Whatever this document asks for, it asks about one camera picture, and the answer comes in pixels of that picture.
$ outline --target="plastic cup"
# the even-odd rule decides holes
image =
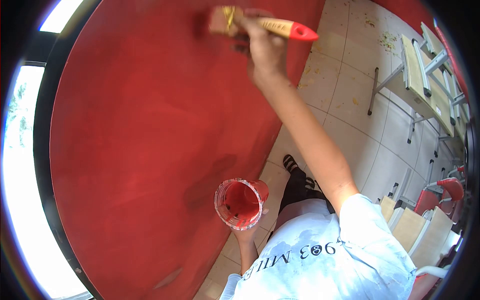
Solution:
[[[231,228],[247,230],[260,220],[267,197],[265,182],[233,178],[222,182],[216,190],[215,210]]]

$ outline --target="painted wall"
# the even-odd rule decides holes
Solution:
[[[72,248],[105,299],[191,299],[229,229],[213,195],[258,178],[280,121],[204,30],[220,0],[103,0],[58,88],[50,159]],[[324,0],[252,0],[316,29]],[[290,42],[298,83],[311,44]]]
[[[407,22],[420,35],[422,30],[420,23],[424,22],[435,34],[433,27],[433,16],[427,10],[420,0],[372,0],[373,2],[382,5],[389,11],[399,16],[403,21]]]

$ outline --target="chair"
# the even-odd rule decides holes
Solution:
[[[436,194],[427,190],[429,187],[433,186],[441,186],[444,188],[444,192],[440,201],[438,201]],[[451,204],[444,204],[443,208],[441,204],[446,202],[453,202],[453,205],[455,205],[454,202],[458,202],[460,200],[462,200],[463,202],[463,185],[457,178],[450,177],[427,184],[420,192],[420,196],[413,211],[419,215],[423,215],[425,211],[434,209],[435,206],[438,206],[441,208],[442,211],[444,211],[445,209],[446,211],[444,212],[447,215],[450,214],[449,218],[452,218],[453,207],[450,207]]]

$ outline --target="white floor tile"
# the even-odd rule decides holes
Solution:
[[[393,185],[401,183],[408,165],[386,147],[380,145],[370,175],[361,193],[374,201],[391,192]]]
[[[253,237],[253,241],[255,242],[255,246],[258,248],[260,244],[263,242],[265,236],[268,234],[268,230],[263,229],[261,227],[257,228],[255,231],[255,236]],[[233,233],[230,233],[227,242],[223,246],[222,252],[220,254],[226,256],[227,258],[233,260],[234,262],[240,264],[240,248],[237,242],[237,238]]]
[[[290,174],[284,168],[281,168],[271,162],[267,162],[265,168],[260,175],[260,180],[268,186],[268,198],[265,202],[264,209],[268,208],[268,213],[260,219],[260,227],[269,230],[276,221],[280,202],[282,201],[283,191],[287,185]]]
[[[377,94],[368,116],[373,79],[342,63],[328,113],[380,142],[384,132],[388,100]]]
[[[353,1],[350,3],[348,31],[362,34],[376,41],[381,33],[388,30],[387,17],[391,14],[372,1]]]
[[[397,15],[390,13],[387,17],[388,30],[392,34],[405,35],[409,39],[416,39],[418,43],[423,42],[423,37],[415,29],[410,27],[407,22],[403,21]]]
[[[312,111],[313,115],[315,116],[315,118],[317,119],[317,121],[320,123],[320,125],[323,125],[323,123],[325,122],[325,118],[327,116],[327,113],[324,112],[323,110],[320,110],[318,108],[315,108],[315,107],[312,107],[310,105],[308,105],[308,108],[310,108],[310,110]]]
[[[267,235],[265,236],[264,240],[260,243],[260,245],[258,245],[257,247],[258,254],[262,253],[262,250],[264,249],[265,245],[268,242],[268,237],[270,236],[270,233],[273,231],[273,229],[275,229],[275,224],[276,224],[276,221],[275,223],[273,223],[272,227],[267,232]]]
[[[410,167],[415,168],[419,155],[423,122],[415,125],[411,143],[408,144],[411,118],[395,105],[388,106],[387,120],[385,123],[382,145],[406,161]]]
[[[193,300],[215,300],[220,297],[222,292],[222,286],[213,282],[209,278],[205,278],[205,281],[200,286],[200,289],[198,290]]]
[[[453,157],[447,150],[446,146],[443,143],[440,143],[438,158],[436,158],[433,163],[432,178],[430,180],[431,182],[443,179],[442,168],[445,168],[444,176],[447,176],[448,172],[453,169],[452,159]]]
[[[318,40],[312,46],[313,52],[342,60],[347,37],[348,4],[336,0],[325,1],[317,30]]]
[[[328,111],[340,65],[339,60],[316,52],[310,53],[299,85],[299,94],[307,104]]]
[[[314,114],[314,116],[317,118],[319,123],[323,124],[327,113],[311,106],[309,106],[309,108]],[[284,169],[283,158],[287,154],[293,156],[301,169],[305,168],[305,160],[301,156],[300,151],[298,150],[295,142],[292,139],[292,136],[288,132],[288,129],[284,125],[282,125],[282,127],[280,128],[280,132],[278,133],[278,137],[276,138],[272,150],[270,151],[267,161]]]
[[[355,184],[361,190],[372,169],[380,144],[358,129],[331,115],[327,115],[324,128],[340,147],[350,166]]]
[[[220,285],[223,290],[225,284],[227,284],[228,276],[238,272],[240,272],[240,265],[220,254],[210,269],[207,278]]]
[[[378,67],[378,81],[383,82],[392,73],[392,55],[378,39],[348,31],[342,62],[374,78]]]
[[[413,171],[412,175],[410,176],[410,182],[408,183],[408,187],[405,190],[404,196],[407,199],[416,202],[425,184],[427,184],[425,179],[423,179],[417,172]]]
[[[432,128],[432,126],[429,124],[423,124],[419,156],[415,165],[415,171],[425,180],[428,180],[428,168],[430,166],[430,160],[433,159],[435,161],[434,151],[437,138],[438,134]]]
[[[388,32],[387,16],[390,14],[385,8],[371,1],[359,0],[350,4],[342,62],[371,78],[378,67],[379,82],[387,78],[392,71],[390,48],[382,42],[383,36]]]
[[[400,106],[406,113],[412,115],[412,107],[403,101],[399,96],[394,93],[390,93],[390,100]]]

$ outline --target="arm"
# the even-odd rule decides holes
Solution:
[[[255,21],[234,20],[250,38],[249,48],[235,46],[247,55],[248,75],[290,132],[300,153],[337,214],[343,202],[359,192],[338,146],[308,109],[286,75],[286,40],[269,34]]]
[[[252,266],[253,262],[258,258],[257,247],[251,241],[241,242],[239,241],[240,247],[240,275],[242,276],[250,267]]]

